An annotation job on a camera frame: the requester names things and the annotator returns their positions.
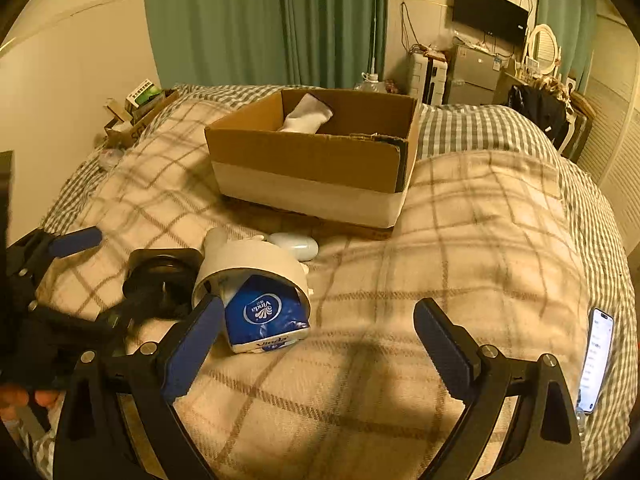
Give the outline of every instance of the blue tissue package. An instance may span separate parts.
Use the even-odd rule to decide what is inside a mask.
[[[292,344],[309,330],[307,313],[293,286],[252,274],[225,308],[234,352],[269,351]]]

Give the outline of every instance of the television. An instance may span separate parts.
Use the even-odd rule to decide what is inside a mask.
[[[454,0],[452,19],[522,46],[529,13],[509,0]]]

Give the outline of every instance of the green curtain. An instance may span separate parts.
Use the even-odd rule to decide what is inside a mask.
[[[383,71],[385,0],[145,0],[162,85],[350,88],[368,72],[372,16]]]
[[[560,73],[575,75],[584,91],[596,28],[596,0],[538,0],[536,23],[546,23],[562,47]]]

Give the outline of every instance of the small box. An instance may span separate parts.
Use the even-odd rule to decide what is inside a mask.
[[[154,95],[158,94],[160,90],[149,81],[145,79],[138,87],[131,92],[124,101],[124,108],[128,113],[132,113],[133,110],[140,108],[144,103],[149,101]]]
[[[155,104],[153,108],[137,123],[132,124],[128,130],[123,132],[113,129],[113,127],[119,122],[117,118],[113,118],[104,127],[104,131],[107,134],[106,147],[117,148],[118,146],[122,146],[123,148],[130,148],[133,146],[140,138],[140,135],[145,128],[156,118],[156,115],[173,103],[177,98],[178,92],[176,90],[167,91],[164,99]]]
[[[279,132],[310,93],[334,112],[316,134]],[[408,96],[286,89],[205,129],[222,194],[327,220],[395,225],[414,168],[421,107]]]

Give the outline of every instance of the smartphone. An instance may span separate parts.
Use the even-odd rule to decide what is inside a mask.
[[[584,359],[578,408],[584,413],[592,413],[600,394],[609,351],[613,339],[613,318],[598,308],[591,311],[589,326],[589,345]]]

